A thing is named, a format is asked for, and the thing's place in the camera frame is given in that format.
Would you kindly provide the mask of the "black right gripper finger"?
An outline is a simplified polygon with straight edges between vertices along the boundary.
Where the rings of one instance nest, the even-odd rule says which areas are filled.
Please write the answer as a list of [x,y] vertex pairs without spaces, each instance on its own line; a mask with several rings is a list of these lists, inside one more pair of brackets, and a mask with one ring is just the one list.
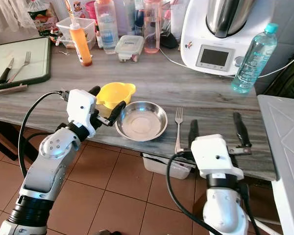
[[190,130],[188,132],[188,148],[192,147],[193,141],[199,136],[198,120],[193,119],[190,123]]
[[247,127],[243,123],[243,119],[241,114],[239,112],[233,113],[233,121],[235,124],[235,128],[237,131],[237,137],[241,143],[242,147],[252,147],[252,144],[250,142]]

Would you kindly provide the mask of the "silver metal fork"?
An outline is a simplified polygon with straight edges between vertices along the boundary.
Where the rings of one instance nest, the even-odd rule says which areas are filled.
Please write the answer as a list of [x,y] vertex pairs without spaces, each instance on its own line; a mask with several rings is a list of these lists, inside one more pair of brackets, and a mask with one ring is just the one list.
[[181,148],[181,139],[180,139],[181,123],[183,122],[183,108],[182,107],[176,108],[174,121],[177,125],[176,141],[175,141],[175,145],[174,145],[174,153],[176,154],[177,152],[180,152],[183,150],[183,148]]
[[12,83],[15,80],[15,78],[18,76],[19,72],[23,69],[23,67],[30,64],[30,61],[31,61],[31,51],[27,51],[25,54],[24,61],[23,61],[22,65],[13,74],[12,78],[10,78],[10,80],[8,80],[8,83]]

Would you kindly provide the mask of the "stainless steel bowl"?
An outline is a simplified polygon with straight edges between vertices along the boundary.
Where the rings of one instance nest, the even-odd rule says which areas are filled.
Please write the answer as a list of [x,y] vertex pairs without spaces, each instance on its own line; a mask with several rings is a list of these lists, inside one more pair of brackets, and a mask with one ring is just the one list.
[[165,132],[169,119],[160,105],[151,101],[134,101],[125,106],[114,127],[132,141],[151,141]]

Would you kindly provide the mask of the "white plastic folding table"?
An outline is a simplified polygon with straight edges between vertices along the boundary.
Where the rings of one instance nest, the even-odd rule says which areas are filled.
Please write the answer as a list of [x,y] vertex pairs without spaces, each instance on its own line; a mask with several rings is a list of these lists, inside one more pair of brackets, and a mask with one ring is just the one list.
[[294,99],[257,97],[277,179],[272,182],[283,235],[294,235]]

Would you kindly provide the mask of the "orange sauce bottle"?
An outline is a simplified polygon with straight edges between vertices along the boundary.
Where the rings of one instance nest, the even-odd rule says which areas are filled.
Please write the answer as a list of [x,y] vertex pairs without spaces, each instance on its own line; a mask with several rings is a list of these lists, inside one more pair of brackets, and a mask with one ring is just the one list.
[[87,44],[87,36],[83,27],[78,24],[75,17],[71,17],[70,34],[78,55],[78,60],[84,67],[91,66],[93,60]]

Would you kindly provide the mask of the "white plastic storage box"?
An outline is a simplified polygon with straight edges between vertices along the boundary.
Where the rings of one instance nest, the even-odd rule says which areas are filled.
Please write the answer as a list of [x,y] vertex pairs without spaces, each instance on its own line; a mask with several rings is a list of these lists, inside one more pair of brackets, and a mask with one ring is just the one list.
[[[141,157],[143,157],[146,170],[152,171],[156,174],[166,174],[167,162],[169,161],[168,158],[145,153],[141,153]],[[170,168],[170,177],[181,180],[187,179],[188,174],[190,174],[193,168],[194,166],[192,164],[173,161]]]

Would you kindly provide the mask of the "small lidded glass container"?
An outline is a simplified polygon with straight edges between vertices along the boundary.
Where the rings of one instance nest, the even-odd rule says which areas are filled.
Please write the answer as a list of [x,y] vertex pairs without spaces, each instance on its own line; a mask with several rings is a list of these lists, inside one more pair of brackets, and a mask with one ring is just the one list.
[[115,53],[121,63],[137,63],[143,51],[144,38],[138,35],[124,35],[115,46]]

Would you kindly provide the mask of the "clear bottle orange cap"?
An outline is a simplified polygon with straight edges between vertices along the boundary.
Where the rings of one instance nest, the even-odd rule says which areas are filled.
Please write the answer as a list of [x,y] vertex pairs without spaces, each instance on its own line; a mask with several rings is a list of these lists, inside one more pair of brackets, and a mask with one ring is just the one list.
[[106,54],[115,54],[119,38],[114,2],[113,0],[95,0],[94,6],[102,38],[102,48]]

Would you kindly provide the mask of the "blue plastic water bottle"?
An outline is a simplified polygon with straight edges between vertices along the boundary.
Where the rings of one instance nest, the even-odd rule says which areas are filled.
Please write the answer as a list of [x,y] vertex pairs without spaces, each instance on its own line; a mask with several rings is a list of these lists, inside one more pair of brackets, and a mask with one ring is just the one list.
[[233,91],[246,94],[252,90],[255,81],[277,47],[277,30],[279,24],[269,23],[262,33],[254,36],[244,56],[243,62],[231,83]]

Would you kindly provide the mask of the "green-rimmed cutting board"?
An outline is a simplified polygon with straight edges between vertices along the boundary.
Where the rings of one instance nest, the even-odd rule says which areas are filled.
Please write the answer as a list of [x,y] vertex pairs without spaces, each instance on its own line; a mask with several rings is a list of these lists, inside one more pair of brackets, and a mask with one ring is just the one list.
[[0,45],[0,90],[50,79],[51,41],[47,37]]

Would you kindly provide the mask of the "cartoon print carton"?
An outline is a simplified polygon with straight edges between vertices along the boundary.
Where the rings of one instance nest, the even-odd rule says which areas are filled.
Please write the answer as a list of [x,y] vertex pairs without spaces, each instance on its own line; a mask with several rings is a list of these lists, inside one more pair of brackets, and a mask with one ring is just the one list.
[[69,14],[73,13],[73,15],[78,18],[87,18],[82,0],[64,0],[64,4]]

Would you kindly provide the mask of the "printed snack bag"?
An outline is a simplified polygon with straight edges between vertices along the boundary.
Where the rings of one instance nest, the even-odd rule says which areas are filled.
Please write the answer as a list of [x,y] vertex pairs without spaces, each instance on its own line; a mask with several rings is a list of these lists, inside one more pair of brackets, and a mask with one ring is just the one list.
[[58,18],[50,0],[30,0],[27,11],[40,36],[57,37]]

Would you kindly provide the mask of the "white kitchen cooking machine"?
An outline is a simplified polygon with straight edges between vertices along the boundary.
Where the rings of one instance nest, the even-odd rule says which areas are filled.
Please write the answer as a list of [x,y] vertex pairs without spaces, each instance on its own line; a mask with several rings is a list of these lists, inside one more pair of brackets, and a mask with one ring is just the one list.
[[200,72],[236,74],[274,9],[275,0],[190,0],[181,32],[183,62]]

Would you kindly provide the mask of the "white lace curtain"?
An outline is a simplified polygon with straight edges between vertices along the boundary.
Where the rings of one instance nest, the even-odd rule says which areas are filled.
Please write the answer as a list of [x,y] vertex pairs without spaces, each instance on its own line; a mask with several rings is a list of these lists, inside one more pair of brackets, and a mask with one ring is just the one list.
[[27,10],[26,0],[0,0],[0,32],[36,29]]

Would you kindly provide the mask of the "black-handled knife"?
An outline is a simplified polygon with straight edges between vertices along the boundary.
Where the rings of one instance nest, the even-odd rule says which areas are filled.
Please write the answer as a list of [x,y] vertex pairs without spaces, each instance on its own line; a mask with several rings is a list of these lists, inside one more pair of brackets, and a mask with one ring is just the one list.
[[8,63],[8,65],[6,66],[6,69],[3,70],[3,73],[0,76],[0,84],[4,84],[7,82],[8,80],[8,75],[10,70],[12,69],[14,64],[14,58],[12,57],[10,60],[10,63]]

